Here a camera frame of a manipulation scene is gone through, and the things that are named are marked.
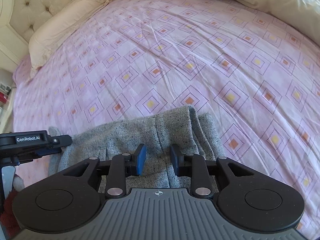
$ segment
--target black circular disc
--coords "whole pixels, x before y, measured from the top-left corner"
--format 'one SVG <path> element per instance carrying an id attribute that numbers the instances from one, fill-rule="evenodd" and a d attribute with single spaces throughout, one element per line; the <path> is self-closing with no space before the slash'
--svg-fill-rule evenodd
<path id="1" fill-rule="evenodd" d="M 269 177 L 236 177 L 217 198 L 220 212 L 233 224 L 253 232 L 294 228 L 304 211 L 302 196 Z"/>
<path id="2" fill-rule="evenodd" d="M 12 205 L 22 227 L 42 233 L 78 228 L 92 219 L 99 207 L 95 189 L 87 181 L 70 176 L 52 176 L 31 185 L 15 197 Z"/>
<path id="3" fill-rule="evenodd" d="M 73 196 L 70 192 L 61 189 L 51 189 L 41 193 L 36 198 L 38 207 L 44 210 L 56 211 L 71 204 Z"/>
<path id="4" fill-rule="evenodd" d="M 245 195 L 245 201 L 253 208 L 272 210 L 281 205 L 280 195 L 269 189 L 255 189 Z"/>

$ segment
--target gray cloth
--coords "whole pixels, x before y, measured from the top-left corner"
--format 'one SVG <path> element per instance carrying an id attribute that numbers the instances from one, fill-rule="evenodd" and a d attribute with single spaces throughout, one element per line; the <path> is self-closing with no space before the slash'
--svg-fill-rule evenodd
<path id="1" fill-rule="evenodd" d="M 154 116 L 106 123 L 73 137 L 73 144 L 63 154 L 51 156 L 49 175 L 72 166 L 86 158 L 97 156 L 101 161 L 113 156 L 133 153 L 140 143 L 147 147 L 147 157 L 140 177 L 128 177 L 130 187 L 174 188 L 190 186 L 190 178 L 176 177 L 169 150 L 178 144 L 182 153 L 202 155 L 215 160 L 223 155 L 223 148 L 210 114 L 197 116 L 192 106 L 183 106 Z M 59 135 L 49 128 L 51 136 Z M 106 178 L 100 191 L 104 191 Z"/>

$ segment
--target crosshair logo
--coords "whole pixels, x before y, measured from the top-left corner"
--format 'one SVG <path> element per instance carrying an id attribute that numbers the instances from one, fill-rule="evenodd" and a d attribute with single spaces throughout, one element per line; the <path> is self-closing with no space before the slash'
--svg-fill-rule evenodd
<path id="1" fill-rule="evenodd" d="M 158 191 L 156 191 L 154 194 L 156 194 L 157 196 L 161 196 L 162 194 L 164 194 L 164 192 L 158 190 Z"/>

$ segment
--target bed frame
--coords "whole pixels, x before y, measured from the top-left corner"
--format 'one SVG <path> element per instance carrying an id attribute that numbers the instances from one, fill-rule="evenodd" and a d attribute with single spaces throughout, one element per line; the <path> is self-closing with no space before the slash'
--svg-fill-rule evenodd
<path id="1" fill-rule="evenodd" d="M 71 1 L 0 0 L 0 69 L 13 73 L 33 33 Z"/>

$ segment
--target pink bedsheet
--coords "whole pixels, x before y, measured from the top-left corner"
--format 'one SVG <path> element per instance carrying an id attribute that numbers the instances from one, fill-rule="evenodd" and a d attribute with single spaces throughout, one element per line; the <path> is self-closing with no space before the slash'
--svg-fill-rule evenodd
<path id="1" fill-rule="evenodd" d="M 298 229 L 315 239 L 319 64 L 308 38 L 233 0 L 115 0 L 30 83 L 29 59 L 22 62 L 14 130 L 56 126 L 71 135 L 191 104 L 216 117 L 226 156 L 303 195 Z M 46 165 L 38 160 L 17 172 L 28 185 L 47 176 Z"/>

